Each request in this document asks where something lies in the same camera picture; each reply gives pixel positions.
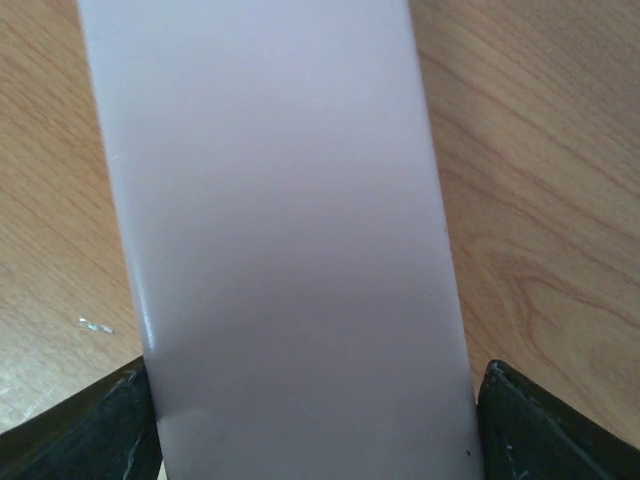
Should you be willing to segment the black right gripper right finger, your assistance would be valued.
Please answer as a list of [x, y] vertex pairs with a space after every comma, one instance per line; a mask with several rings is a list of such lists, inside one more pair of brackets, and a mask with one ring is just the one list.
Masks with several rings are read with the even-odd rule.
[[487, 479], [637, 479], [639, 450], [504, 361], [488, 363], [477, 418]]

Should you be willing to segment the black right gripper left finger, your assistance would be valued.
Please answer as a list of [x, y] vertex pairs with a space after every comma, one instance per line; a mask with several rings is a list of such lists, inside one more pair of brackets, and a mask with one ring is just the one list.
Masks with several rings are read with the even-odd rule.
[[142, 360], [1, 434], [3, 479], [156, 479], [160, 467]]

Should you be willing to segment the pink glasses case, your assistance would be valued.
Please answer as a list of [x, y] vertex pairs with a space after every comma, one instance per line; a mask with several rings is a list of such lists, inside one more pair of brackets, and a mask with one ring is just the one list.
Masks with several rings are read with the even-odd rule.
[[171, 479], [479, 479], [405, 1], [82, 1]]

